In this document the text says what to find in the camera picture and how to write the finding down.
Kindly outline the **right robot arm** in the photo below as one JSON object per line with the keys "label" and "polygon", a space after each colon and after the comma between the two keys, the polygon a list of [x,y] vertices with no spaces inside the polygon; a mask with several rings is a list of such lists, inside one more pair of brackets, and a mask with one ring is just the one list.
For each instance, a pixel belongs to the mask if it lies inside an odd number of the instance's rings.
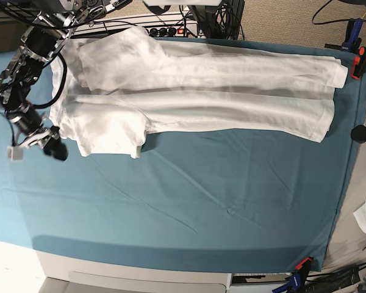
{"label": "right robot arm", "polygon": [[0,1],[2,13],[28,26],[15,55],[0,73],[0,115],[11,129],[7,149],[11,161],[21,160],[23,150],[34,145],[56,160],[67,159],[59,127],[45,127],[45,118],[38,113],[60,98],[65,81],[47,103],[33,104],[27,96],[43,70],[54,59],[63,58],[60,52],[74,31],[91,21],[91,10],[88,1]]}

